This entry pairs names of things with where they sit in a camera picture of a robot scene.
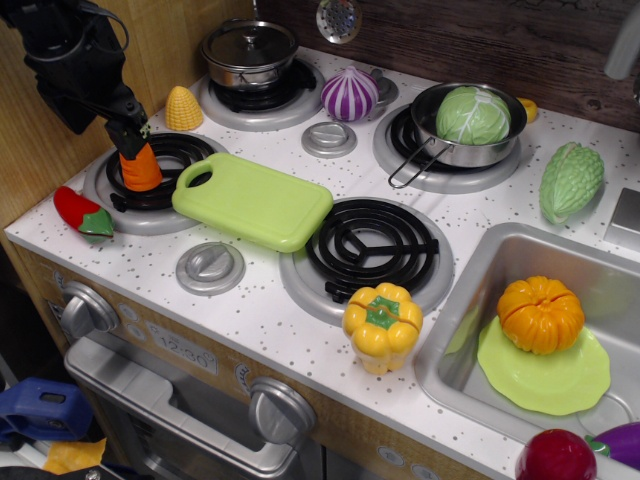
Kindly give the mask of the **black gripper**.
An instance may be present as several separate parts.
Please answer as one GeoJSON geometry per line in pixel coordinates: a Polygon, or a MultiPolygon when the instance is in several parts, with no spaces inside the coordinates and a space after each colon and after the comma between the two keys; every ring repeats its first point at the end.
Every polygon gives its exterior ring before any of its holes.
{"type": "Polygon", "coordinates": [[[109,19],[31,19],[23,22],[25,64],[49,108],[76,134],[96,117],[126,160],[150,136],[144,108],[123,80],[124,51],[109,19]]]}

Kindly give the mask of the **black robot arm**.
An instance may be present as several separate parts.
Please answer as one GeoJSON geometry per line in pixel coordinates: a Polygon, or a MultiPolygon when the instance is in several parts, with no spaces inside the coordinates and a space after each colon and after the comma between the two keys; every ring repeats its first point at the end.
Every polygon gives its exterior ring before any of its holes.
{"type": "Polygon", "coordinates": [[[123,81],[124,51],[111,25],[121,20],[90,1],[3,1],[1,19],[17,29],[37,90],[74,133],[96,117],[116,149],[134,160],[149,141],[148,117],[123,81]]]}

